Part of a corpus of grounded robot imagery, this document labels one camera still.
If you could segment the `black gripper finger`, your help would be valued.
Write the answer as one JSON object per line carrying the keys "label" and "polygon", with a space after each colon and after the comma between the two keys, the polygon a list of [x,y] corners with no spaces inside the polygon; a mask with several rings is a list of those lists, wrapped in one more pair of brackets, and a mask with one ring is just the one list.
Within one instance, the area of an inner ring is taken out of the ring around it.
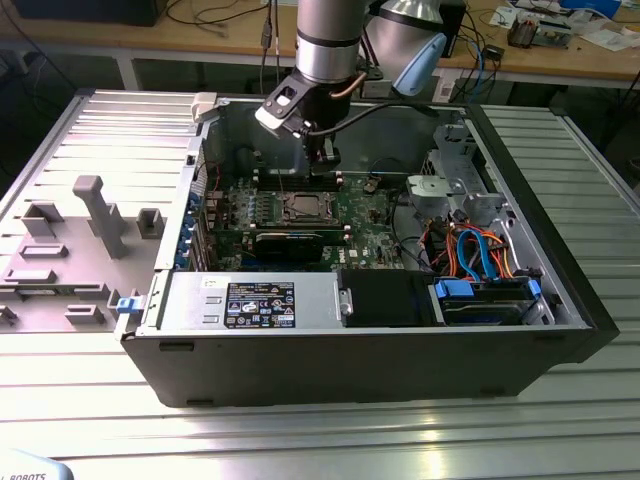
{"label": "black gripper finger", "polygon": [[304,151],[311,175],[323,175],[333,171],[341,163],[341,153],[334,140],[334,134],[307,136],[304,139]]}

